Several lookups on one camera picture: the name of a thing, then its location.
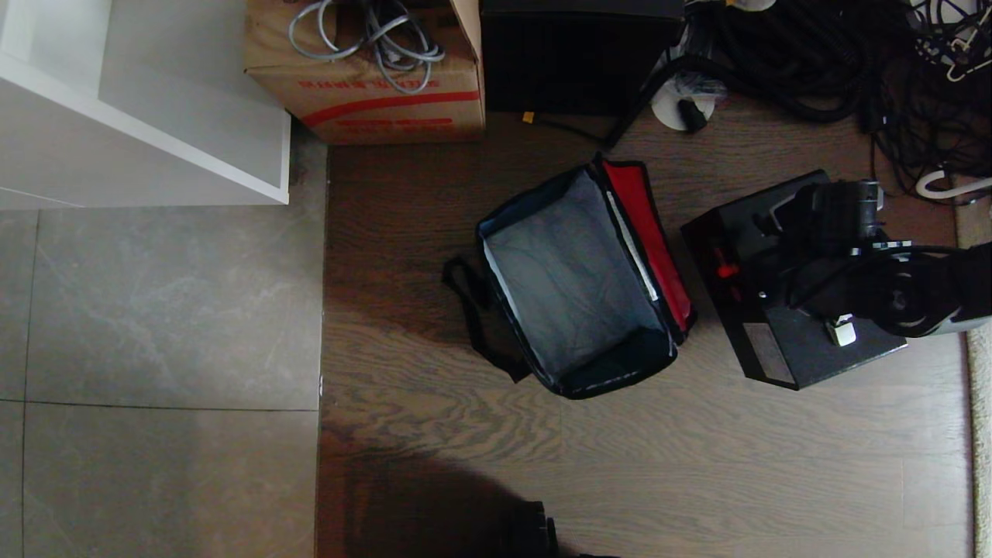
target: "wood grain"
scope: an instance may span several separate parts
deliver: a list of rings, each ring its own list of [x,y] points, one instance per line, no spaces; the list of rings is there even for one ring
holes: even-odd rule
[[[609,157],[647,164],[699,321],[668,369],[580,402],[474,354],[439,281],[480,218],[595,152],[515,115],[488,122],[479,144],[331,152],[319,556],[483,558],[458,551],[521,499],[543,500],[575,550],[624,558],[966,555],[960,338],[801,392],[747,380],[680,240],[705,210],[796,175],[867,176],[854,122],[734,96],[695,135],[634,123]],[[953,242],[949,209],[894,198],[881,218]]]

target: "tile floor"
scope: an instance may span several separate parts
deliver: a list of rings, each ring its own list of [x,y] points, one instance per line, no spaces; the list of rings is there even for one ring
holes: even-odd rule
[[[312,556],[306,138],[288,207],[0,213],[0,558]]]

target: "open bag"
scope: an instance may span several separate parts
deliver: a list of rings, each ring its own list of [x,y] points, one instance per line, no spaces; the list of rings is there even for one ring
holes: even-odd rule
[[[642,163],[588,165],[509,200],[476,226],[482,276],[462,258],[442,280],[472,347],[514,381],[585,399],[671,364],[695,313],[669,254]],[[496,304],[520,354],[491,347],[479,309]]]

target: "gray cable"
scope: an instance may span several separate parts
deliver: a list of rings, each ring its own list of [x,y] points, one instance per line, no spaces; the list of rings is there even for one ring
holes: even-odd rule
[[[411,15],[406,6],[400,0],[363,0],[362,7],[365,10],[365,35],[354,45],[342,50],[328,36],[323,26],[323,14],[334,3],[334,0],[320,0],[304,8],[293,21],[290,22],[289,38],[290,44],[301,55],[325,61],[336,61],[350,57],[357,53],[365,45],[372,47],[375,55],[376,66],[382,72],[382,76],[397,91],[405,94],[419,93],[424,90],[431,80],[431,66],[444,59],[444,49],[431,39],[424,25]],[[400,15],[382,23],[383,8],[392,8]],[[331,49],[330,53],[313,53],[301,47],[295,38],[297,23],[307,15],[316,12],[317,30],[323,43]],[[419,50],[410,50],[401,47],[389,37],[392,31],[403,31],[413,40]],[[424,67],[424,78],[418,87],[406,88],[400,86],[390,75],[389,70],[412,71],[417,67]]]

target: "bag strap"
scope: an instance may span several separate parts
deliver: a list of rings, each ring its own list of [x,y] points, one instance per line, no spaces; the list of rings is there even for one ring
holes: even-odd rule
[[[461,269],[465,287],[465,292],[454,279],[454,271]],[[458,295],[461,301],[461,312],[465,315],[465,327],[468,329],[468,337],[472,342],[472,348],[481,354],[492,365],[510,374],[514,383],[526,378],[531,373],[531,369],[522,359],[513,358],[503,354],[486,342],[485,333],[482,331],[482,319],[479,317],[479,308],[488,309],[491,303],[491,293],[489,286],[475,270],[468,266],[464,258],[458,256],[449,259],[444,263],[444,271],[441,274],[441,282]]]

